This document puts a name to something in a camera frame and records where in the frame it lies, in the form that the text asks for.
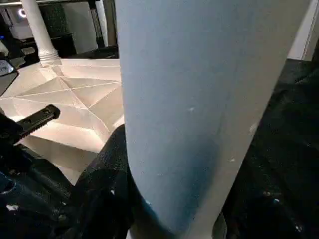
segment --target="white wall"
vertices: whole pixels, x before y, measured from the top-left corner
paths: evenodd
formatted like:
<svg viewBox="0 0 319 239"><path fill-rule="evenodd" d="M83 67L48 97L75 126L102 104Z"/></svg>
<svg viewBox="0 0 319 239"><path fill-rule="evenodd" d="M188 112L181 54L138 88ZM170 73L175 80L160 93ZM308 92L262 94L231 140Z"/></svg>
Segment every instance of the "white wall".
<svg viewBox="0 0 319 239"><path fill-rule="evenodd" d="M288 58L306 60L304 56L305 56L309 38L313 29L313 22L315 22L317 5L318 5L318 0L311 1L307 14L305 15L305 18L297 32L295 41L290 49Z"/></svg>
<svg viewBox="0 0 319 239"><path fill-rule="evenodd" d="M73 33L77 53L98 48L90 8L87 2L76 2L63 5L67 24ZM107 26L103 1L96 2L104 44L107 46Z"/></svg>

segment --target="white speck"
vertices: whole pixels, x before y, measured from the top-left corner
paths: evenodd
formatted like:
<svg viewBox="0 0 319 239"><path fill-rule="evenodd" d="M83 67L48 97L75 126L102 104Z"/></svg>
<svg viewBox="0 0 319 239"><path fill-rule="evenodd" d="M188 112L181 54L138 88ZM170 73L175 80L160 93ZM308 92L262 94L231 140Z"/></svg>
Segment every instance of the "white speck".
<svg viewBox="0 0 319 239"><path fill-rule="evenodd" d="M18 211L19 206L7 204L6 208L8 208L9 211Z"/></svg>
<svg viewBox="0 0 319 239"><path fill-rule="evenodd" d="M250 129L249 129L249 134L252 135L257 129L257 123L254 123Z"/></svg>

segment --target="column base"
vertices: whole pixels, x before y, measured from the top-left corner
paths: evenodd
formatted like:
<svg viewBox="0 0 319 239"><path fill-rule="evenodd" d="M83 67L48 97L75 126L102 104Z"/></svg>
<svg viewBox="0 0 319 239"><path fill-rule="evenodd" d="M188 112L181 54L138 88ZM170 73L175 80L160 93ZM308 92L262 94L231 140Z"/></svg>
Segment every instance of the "column base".
<svg viewBox="0 0 319 239"><path fill-rule="evenodd" d="M59 62L59 59L60 59L57 50L54 50L54 51L49 52L49 53L39 52L39 58L40 58L40 62L42 65L48 64L49 62L52 62L52 61L56 62L57 60Z"/></svg>

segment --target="white cylinder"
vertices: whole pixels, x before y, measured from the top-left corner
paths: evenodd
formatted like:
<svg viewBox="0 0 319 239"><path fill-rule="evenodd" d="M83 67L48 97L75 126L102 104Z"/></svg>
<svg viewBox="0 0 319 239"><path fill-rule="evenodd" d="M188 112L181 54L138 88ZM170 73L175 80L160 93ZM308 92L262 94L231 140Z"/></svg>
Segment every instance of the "white cylinder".
<svg viewBox="0 0 319 239"><path fill-rule="evenodd" d="M308 4L117 0L133 238L212 238Z"/></svg>
<svg viewBox="0 0 319 239"><path fill-rule="evenodd" d="M36 0L21 0L24 12L29 22L41 63L47 63L59 58L54 49L49 33L44 24L40 9Z"/></svg>

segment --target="white pillar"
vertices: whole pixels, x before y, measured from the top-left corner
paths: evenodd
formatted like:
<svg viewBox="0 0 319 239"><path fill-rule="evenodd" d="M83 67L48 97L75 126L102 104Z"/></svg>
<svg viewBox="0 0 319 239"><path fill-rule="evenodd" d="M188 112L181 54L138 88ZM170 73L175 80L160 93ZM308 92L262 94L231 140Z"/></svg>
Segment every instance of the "white pillar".
<svg viewBox="0 0 319 239"><path fill-rule="evenodd" d="M58 52L52 45L36 0L21 0L21 2L35 43L38 47L41 63L46 64L48 62L56 61L59 59Z"/></svg>
<svg viewBox="0 0 319 239"><path fill-rule="evenodd" d="M116 1L133 238L212 238L308 4Z"/></svg>

